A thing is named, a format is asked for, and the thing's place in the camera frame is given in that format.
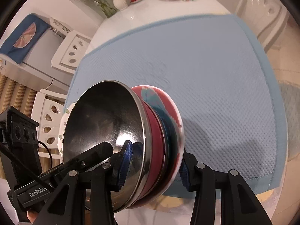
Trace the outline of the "person's left hand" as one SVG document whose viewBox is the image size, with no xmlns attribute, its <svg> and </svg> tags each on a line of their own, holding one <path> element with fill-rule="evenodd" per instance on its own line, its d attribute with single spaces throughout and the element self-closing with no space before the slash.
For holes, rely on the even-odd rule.
<svg viewBox="0 0 300 225">
<path fill-rule="evenodd" d="M 38 217 L 38 212 L 32 211 L 32 210 L 28 210 L 27 211 L 27 218 L 29 219 L 29 221 L 33 224 L 34 221 L 36 220 L 36 218 Z"/>
</svg>

